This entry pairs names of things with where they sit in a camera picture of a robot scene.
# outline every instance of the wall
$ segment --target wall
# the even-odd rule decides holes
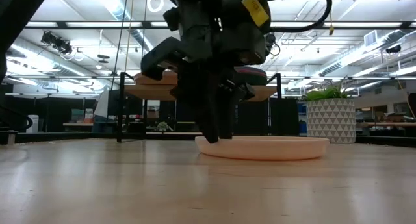
[[[375,94],[374,89],[361,93],[361,97],[355,98],[356,108],[387,105],[388,112],[394,112],[395,103],[407,101],[408,93],[416,92],[416,81],[406,81],[406,89],[398,90],[393,85],[382,86],[381,94]]]

